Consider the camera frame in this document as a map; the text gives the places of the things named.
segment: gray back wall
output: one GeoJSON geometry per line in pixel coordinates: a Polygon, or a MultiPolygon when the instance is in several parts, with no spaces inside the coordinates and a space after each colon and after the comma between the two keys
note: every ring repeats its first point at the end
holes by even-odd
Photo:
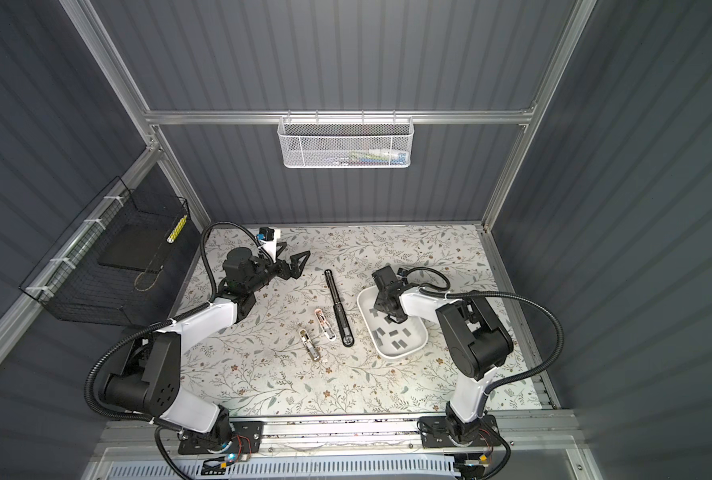
{"type": "MultiPolygon", "coordinates": [[[[60,4],[0,2],[0,317],[144,147],[60,4]]],[[[83,379],[118,335],[36,318],[0,366],[0,478],[80,476],[105,424],[83,379]]]]}
{"type": "Polygon", "coordinates": [[[605,478],[712,478],[712,1],[596,7],[494,235],[605,478]]]}
{"type": "MultiPolygon", "coordinates": [[[[528,108],[571,0],[95,1],[154,110],[528,108]]],[[[213,219],[478,221],[519,127],[418,126],[406,169],[290,170],[275,127],[165,126],[213,219]]]]}

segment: floral pattern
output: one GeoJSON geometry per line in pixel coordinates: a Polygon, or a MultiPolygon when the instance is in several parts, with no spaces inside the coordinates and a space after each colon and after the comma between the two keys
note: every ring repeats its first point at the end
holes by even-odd
{"type": "MultiPolygon", "coordinates": [[[[371,273],[386,264],[433,266],[444,272],[453,291],[495,290],[495,282],[474,226],[359,226],[285,229],[289,254],[310,250],[299,280],[274,279],[256,293],[257,304],[240,323],[216,332],[182,358],[182,384],[238,416],[362,412],[432,412],[444,409],[457,380],[438,325],[426,322],[428,344],[395,362],[380,357],[361,318],[356,295],[373,284],[371,273]],[[322,308],[336,327],[324,270],[332,269],[355,344],[327,341],[314,320],[322,308]],[[313,362],[300,341],[308,331],[321,353],[313,362]]],[[[214,230],[207,257],[220,279],[230,249],[252,246],[237,230],[214,230]]],[[[416,280],[428,279],[417,272],[416,280]]],[[[198,264],[179,311],[203,302],[209,283],[198,264]]],[[[491,304],[513,335],[504,305],[491,304]]],[[[516,344],[500,376],[526,370],[516,344]]],[[[497,389],[487,408],[540,408],[530,379],[497,389]]]]}

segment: yellow marker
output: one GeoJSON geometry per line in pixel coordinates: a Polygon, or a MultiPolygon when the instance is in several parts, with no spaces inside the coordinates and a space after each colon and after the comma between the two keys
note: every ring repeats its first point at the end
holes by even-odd
{"type": "Polygon", "coordinates": [[[172,232],[167,237],[166,241],[168,244],[175,243],[175,239],[177,238],[178,235],[180,235],[180,232],[182,231],[182,228],[186,225],[187,220],[188,220],[188,215],[183,215],[182,218],[180,219],[180,221],[175,226],[175,229],[172,230],[172,232]]]}

